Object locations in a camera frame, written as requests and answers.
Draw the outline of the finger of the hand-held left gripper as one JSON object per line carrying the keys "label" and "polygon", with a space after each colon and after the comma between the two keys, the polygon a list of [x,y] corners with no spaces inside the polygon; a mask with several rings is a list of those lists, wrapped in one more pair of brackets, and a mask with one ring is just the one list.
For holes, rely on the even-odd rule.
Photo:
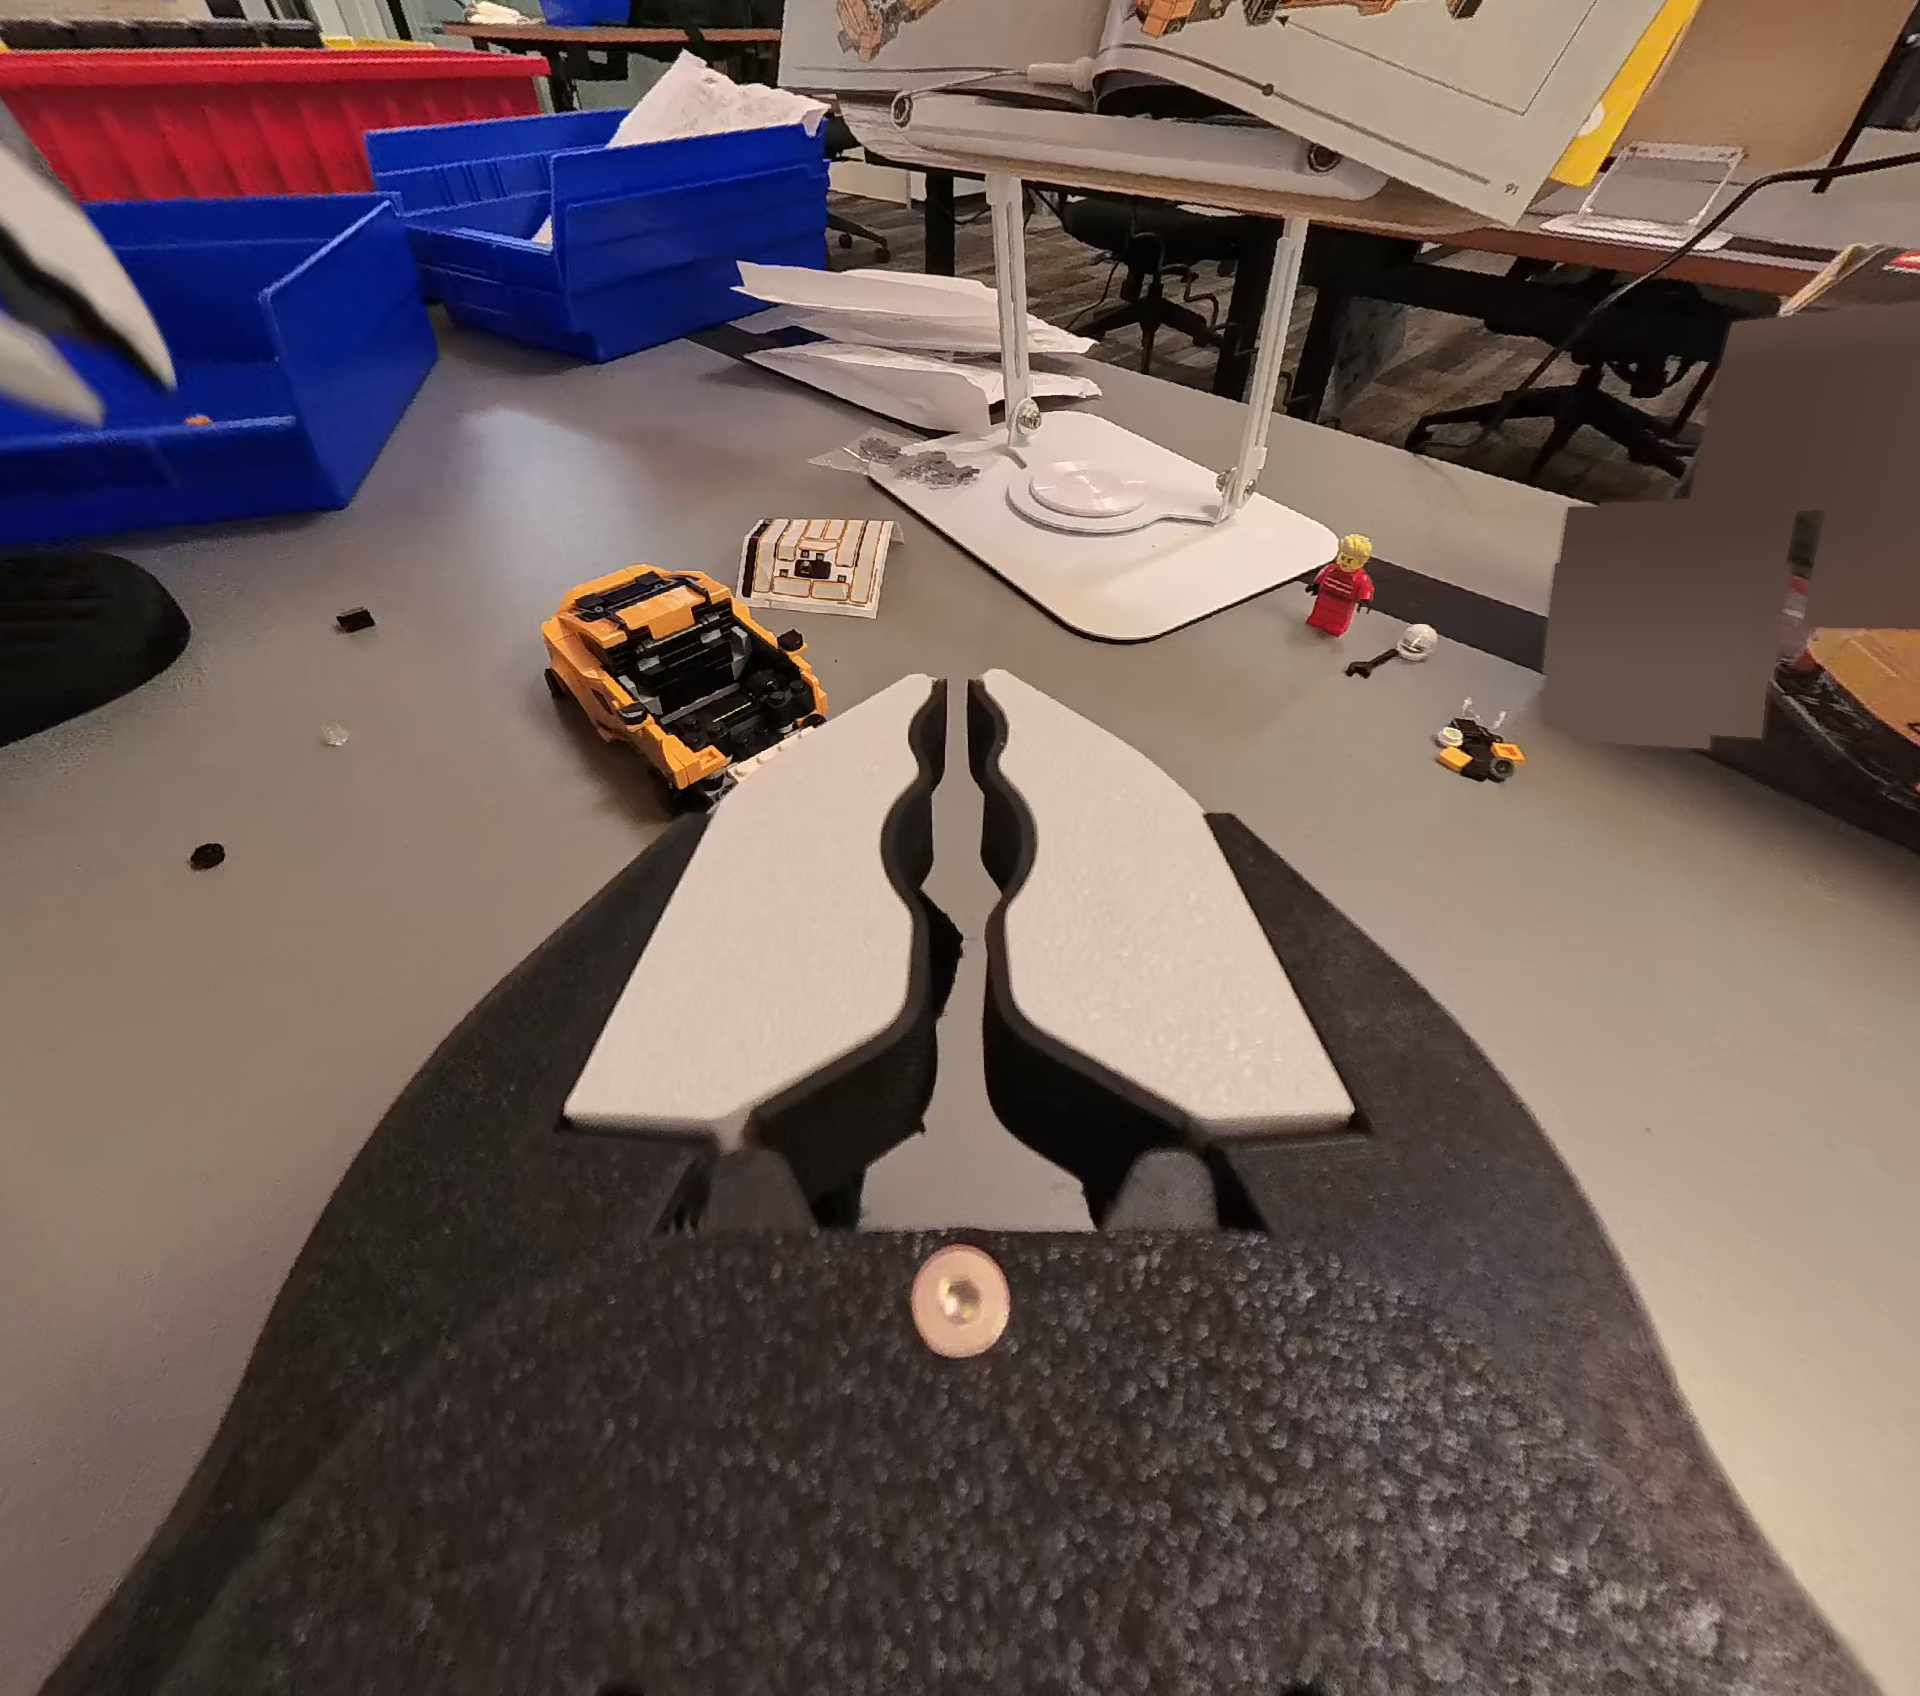
{"label": "finger of the hand-held left gripper", "polygon": [[171,348],[113,248],[2,107],[2,311],[56,337],[111,343],[157,386],[178,386]]}
{"label": "finger of the hand-held left gripper", "polygon": [[106,426],[101,395],[72,369],[59,343],[8,311],[2,311],[2,398],[69,426]]}

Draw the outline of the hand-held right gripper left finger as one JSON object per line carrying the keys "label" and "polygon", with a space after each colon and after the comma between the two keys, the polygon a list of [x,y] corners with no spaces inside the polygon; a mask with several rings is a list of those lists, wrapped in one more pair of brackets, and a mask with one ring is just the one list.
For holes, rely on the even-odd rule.
{"label": "hand-held right gripper left finger", "polygon": [[924,1124],[962,937],[927,898],[946,684],[904,675],[693,822],[561,1116],[870,1169]]}

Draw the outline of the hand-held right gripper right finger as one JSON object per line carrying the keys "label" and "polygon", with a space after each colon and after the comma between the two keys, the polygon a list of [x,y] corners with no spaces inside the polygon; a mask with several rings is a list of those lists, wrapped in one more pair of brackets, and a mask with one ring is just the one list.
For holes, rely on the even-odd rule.
{"label": "hand-held right gripper right finger", "polygon": [[1354,1126],[1354,1097],[1208,813],[1012,670],[968,684],[981,788],[988,1097],[1086,1198],[1154,1151]]}

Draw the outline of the orange lego car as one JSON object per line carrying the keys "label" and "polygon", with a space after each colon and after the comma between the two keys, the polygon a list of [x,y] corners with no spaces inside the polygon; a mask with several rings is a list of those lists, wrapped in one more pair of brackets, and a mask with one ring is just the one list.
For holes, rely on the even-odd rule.
{"label": "orange lego car", "polygon": [[639,753],[678,810],[709,810],[828,723],[800,631],[768,631],[728,582],[649,563],[570,587],[543,622],[545,681]]}

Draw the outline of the small orange black lego assembly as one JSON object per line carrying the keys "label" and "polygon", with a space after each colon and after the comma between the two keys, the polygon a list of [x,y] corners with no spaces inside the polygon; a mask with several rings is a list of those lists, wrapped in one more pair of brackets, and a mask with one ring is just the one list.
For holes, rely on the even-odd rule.
{"label": "small orange black lego assembly", "polygon": [[1510,781],[1527,764],[1505,727],[1505,710],[1479,713],[1471,700],[1434,732],[1434,752],[1463,781]]}

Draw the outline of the red lego minifigure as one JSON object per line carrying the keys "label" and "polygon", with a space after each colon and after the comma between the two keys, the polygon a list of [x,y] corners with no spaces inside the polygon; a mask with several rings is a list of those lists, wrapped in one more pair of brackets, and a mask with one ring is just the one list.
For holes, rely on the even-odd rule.
{"label": "red lego minifigure", "polygon": [[1354,618],[1371,608],[1374,582],[1369,577],[1371,541],[1363,532],[1345,532],[1332,563],[1312,579],[1312,605],[1306,625],[1318,635],[1344,638]]}

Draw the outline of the row of black bins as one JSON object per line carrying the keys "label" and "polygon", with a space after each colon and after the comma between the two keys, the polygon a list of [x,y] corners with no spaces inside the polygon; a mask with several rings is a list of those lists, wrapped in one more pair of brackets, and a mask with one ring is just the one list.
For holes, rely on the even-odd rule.
{"label": "row of black bins", "polygon": [[321,53],[301,19],[248,16],[2,16],[8,53]]}

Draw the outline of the white sticker sheet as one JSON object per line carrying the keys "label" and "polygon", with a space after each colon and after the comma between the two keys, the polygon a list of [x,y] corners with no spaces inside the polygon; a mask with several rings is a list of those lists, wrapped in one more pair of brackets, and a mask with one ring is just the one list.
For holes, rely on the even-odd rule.
{"label": "white sticker sheet", "polygon": [[755,612],[873,619],[891,519],[765,515],[742,539],[733,593]]}

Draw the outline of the white booklet stand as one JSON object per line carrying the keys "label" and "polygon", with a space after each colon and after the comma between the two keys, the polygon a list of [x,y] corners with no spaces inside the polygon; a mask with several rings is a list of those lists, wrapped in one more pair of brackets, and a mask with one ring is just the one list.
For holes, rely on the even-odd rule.
{"label": "white booklet stand", "polygon": [[[1369,200],[1386,174],[1253,120],[1099,114],[1093,60],[1032,76],[841,79],[835,107],[863,147],[924,172],[975,172],[997,248],[1006,417],[942,449],[969,481],[879,472],[901,503],[1052,619],[1141,644],[1283,587],[1329,563],[1334,532],[1255,491],[1275,420],[1283,354],[1306,262],[1312,200]],[[1261,295],[1248,405],[1226,469],[1188,459],[1089,401],[1044,414],[1026,299],[1026,178],[1162,200],[1248,200],[1283,220]]]}

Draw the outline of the round wooden table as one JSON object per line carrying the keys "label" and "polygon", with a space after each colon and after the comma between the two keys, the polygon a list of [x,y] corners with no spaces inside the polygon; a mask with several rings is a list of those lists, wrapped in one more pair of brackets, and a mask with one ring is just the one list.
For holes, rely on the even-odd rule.
{"label": "round wooden table", "polygon": [[621,80],[634,57],[669,63],[693,53],[733,80],[780,80],[780,29],[675,29],[675,25],[591,25],[548,23],[443,23],[481,53],[532,54],[545,63],[548,111],[576,111],[589,80]]}

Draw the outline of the crumpled white paper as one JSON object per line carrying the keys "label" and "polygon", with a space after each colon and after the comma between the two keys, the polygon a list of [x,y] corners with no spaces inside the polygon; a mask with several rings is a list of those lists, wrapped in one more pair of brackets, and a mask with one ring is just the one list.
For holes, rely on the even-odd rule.
{"label": "crumpled white paper", "polygon": [[614,125],[608,147],[742,133],[758,127],[800,127],[818,137],[830,104],[763,80],[733,80],[693,53],[649,85]]}

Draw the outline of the black office chair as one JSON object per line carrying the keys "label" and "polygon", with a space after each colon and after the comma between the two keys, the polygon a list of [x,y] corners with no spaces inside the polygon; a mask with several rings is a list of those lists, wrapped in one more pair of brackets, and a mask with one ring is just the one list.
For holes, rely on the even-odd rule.
{"label": "black office chair", "polygon": [[1191,347],[1223,348],[1229,315],[1217,305],[1217,295],[1191,299],[1188,292],[1207,264],[1214,277],[1235,280],[1248,248],[1240,219],[1109,191],[1058,191],[1050,206],[1073,242],[1108,262],[1100,299],[1070,321],[1076,334],[1109,337],[1140,328],[1141,372],[1162,332]]}
{"label": "black office chair", "polygon": [[1552,286],[1543,274],[1495,277],[1491,289],[1487,332],[1543,341],[1546,353],[1497,398],[1420,417],[1405,436],[1406,452],[1424,455],[1437,431],[1473,427],[1487,439],[1516,421],[1543,420],[1546,436],[1524,482],[1538,482],[1583,431],[1673,481],[1690,469],[1682,427],[1717,379],[1736,321],[1731,309],[1690,281],[1626,289],[1602,271],[1578,271],[1571,286]]}

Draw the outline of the wooden office desk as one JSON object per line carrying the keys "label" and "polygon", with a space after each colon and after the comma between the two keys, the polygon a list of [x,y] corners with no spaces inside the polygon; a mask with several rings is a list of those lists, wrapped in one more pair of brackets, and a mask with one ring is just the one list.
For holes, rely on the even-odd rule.
{"label": "wooden office desk", "polygon": [[[1060,162],[1044,162],[1036,156],[1007,156],[993,152],[953,155],[942,147],[873,147],[870,156],[921,172],[1007,172],[1022,182],[1050,190],[1146,195],[1154,200],[1213,206],[1255,219],[1306,219],[1312,225],[1353,230],[1361,235],[1497,251],[1621,274],[1650,274],[1669,254],[1661,244],[1621,242],[1618,235],[1571,235],[1568,230],[1552,230],[1546,219],[1535,213],[1521,225],[1501,225],[1443,197],[1415,191],[1399,179],[1386,179],[1379,195],[1354,200],[1336,195],[1253,190],[1251,182],[1223,178],[1166,172],[1080,172]],[[1878,235],[1874,230],[1861,230],[1849,235],[1842,230],[1788,230],[1787,242],[1759,233],[1736,233],[1720,248],[1695,248],[1673,268],[1673,274],[1677,280],[1705,286],[1787,296],[1808,281],[1817,268],[1824,268],[1842,248],[1852,242],[1915,251],[1916,233],[1909,230]]]}

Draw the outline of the clear plastic holder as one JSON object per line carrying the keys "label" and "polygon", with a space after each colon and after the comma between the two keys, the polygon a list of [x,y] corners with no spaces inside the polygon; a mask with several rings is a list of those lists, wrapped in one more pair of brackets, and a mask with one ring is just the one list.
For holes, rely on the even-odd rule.
{"label": "clear plastic holder", "polygon": [[1677,244],[1736,191],[1736,144],[1635,142],[1621,147],[1577,200],[1543,213],[1558,235]]}

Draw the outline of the light wooden panel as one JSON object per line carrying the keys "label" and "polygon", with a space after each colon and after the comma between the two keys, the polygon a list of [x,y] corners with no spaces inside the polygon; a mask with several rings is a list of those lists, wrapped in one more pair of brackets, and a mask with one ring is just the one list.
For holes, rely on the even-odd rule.
{"label": "light wooden panel", "polygon": [[1916,0],[1702,0],[1618,147],[1739,147],[1739,178],[1824,162]]}

